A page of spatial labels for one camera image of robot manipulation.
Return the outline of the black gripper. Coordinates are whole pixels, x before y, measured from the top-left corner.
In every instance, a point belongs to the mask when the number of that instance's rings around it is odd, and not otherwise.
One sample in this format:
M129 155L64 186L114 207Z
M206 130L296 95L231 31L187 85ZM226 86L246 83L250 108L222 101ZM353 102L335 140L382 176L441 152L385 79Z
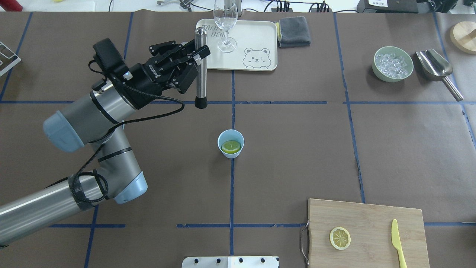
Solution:
M141 109L175 88L186 93L198 75L197 66L210 55L208 45L195 48L195 41L178 43L167 41L148 47L152 55L145 63L130 68L132 79L125 82L122 93L135 109Z

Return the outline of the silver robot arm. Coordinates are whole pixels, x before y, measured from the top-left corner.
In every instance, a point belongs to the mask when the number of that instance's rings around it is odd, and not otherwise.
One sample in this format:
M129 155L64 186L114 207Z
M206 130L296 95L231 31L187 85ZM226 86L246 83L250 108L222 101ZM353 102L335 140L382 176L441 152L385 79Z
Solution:
M90 156L64 178L1 206L1 247L57 224L106 200L123 204L143 195L147 182L124 127L182 112L185 102L166 90L187 92L210 48L197 41L150 45L144 63L127 66L109 38L93 45L91 70L101 75L89 92L54 112L42 125L62 156L90 146Z

